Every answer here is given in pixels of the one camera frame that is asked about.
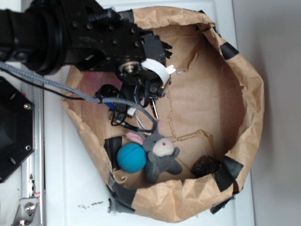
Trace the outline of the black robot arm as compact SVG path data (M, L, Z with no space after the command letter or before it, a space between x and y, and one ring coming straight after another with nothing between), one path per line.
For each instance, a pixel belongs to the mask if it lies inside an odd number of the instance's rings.
M1 61L20 62L41 75L64 65L114 72L124 84L163 97L171 81L170 48L137 25L132 11L116 12L94 0L34 0L23 13L0 12Z

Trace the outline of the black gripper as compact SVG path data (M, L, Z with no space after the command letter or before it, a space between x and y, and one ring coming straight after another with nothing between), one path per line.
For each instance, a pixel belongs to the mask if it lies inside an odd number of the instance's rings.
M61 6L69 35L64 64L80 71L115 72L127 85L144 87L148 81L152 96L164 96L170 75L147 62L165 67L171 46L153 30L138 27L132 11L103 9L95 0L63 0Z

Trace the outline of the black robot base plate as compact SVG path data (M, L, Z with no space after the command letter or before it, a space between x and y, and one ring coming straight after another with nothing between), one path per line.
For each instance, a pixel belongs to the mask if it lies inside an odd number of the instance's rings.
M32 153L32 103L0 78L0 182L4 183Z

